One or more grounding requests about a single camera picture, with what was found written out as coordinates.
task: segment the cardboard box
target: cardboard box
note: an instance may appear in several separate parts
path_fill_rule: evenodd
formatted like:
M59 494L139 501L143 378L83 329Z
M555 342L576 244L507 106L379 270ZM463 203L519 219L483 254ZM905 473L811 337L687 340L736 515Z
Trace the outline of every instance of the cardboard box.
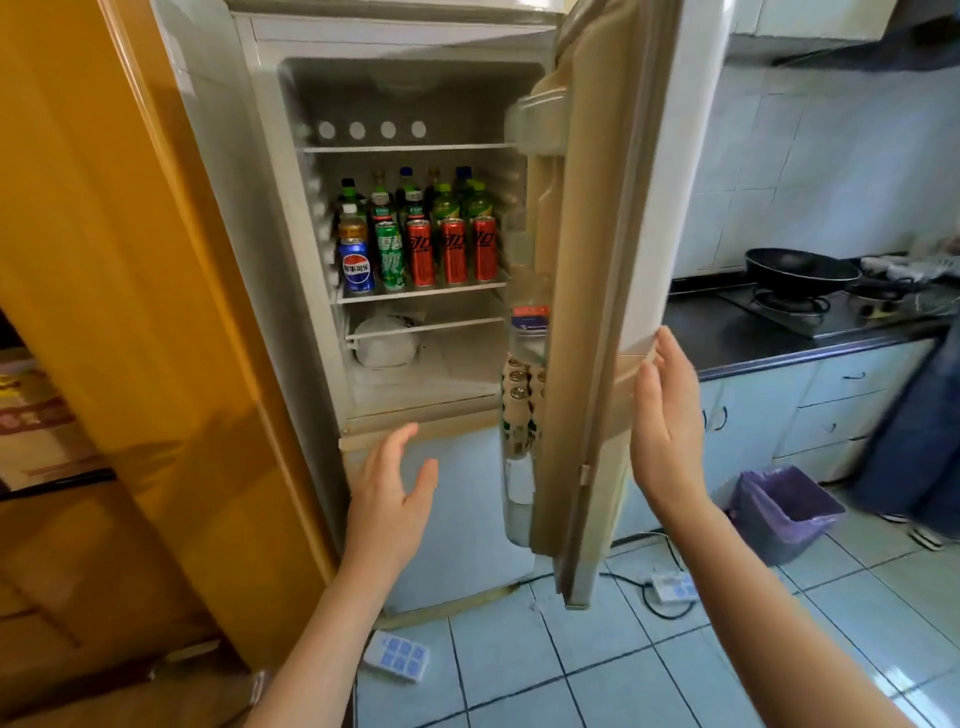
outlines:
M0 491L106 467L106 459L30 353L22 348L1 351Z

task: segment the open refrigerator door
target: open refrigerator door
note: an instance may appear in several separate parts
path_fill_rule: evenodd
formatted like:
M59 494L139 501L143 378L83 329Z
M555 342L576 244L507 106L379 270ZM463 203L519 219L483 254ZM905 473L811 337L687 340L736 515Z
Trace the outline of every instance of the open refrigerator door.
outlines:
M546 371L529 545L554 557L568 607L588 606L610 546L633 375L662 316L731 15L721 0L580 2L558 33L556 70L508 115L530 155L533 243L510 269L520 326L508 331L511 351L540 355ZM552 142L564 134L536 124L551 107L565 111L562 151ZM525 316L547 306L542 348L530 346Z

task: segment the wall tile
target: wall tile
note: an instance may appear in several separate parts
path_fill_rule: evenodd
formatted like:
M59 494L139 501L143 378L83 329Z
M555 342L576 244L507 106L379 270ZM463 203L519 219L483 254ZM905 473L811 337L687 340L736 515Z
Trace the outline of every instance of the wall tile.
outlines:
M733 195L727 225L713 260L714 268L743 265L743 254L751 248L772 244L770 205L774 189L739 190Z
M732 192L699 192L690 198L675 278L693 276L712 267L732 199Z

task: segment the cabinet handle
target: cabinet handle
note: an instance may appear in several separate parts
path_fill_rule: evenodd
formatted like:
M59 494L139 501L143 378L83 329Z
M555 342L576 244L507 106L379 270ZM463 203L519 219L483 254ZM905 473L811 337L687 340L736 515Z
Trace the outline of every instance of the cabinet handle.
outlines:
M727 426L727 405L725 404L724 407L723 407L723 422L720 423L720 426L717 427L717 428L716 428L715 430L713 430L713 431L714 431L714 432L719 432L720 430L722 430L722 429L723 429L724 427L726 427L726 426Z

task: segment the label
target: label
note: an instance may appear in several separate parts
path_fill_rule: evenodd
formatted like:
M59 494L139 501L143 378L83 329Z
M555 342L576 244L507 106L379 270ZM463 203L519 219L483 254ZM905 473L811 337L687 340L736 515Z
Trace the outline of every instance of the label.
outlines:
M359 253L344 255L344 276L351 287L361 286L370 280L370 259Z

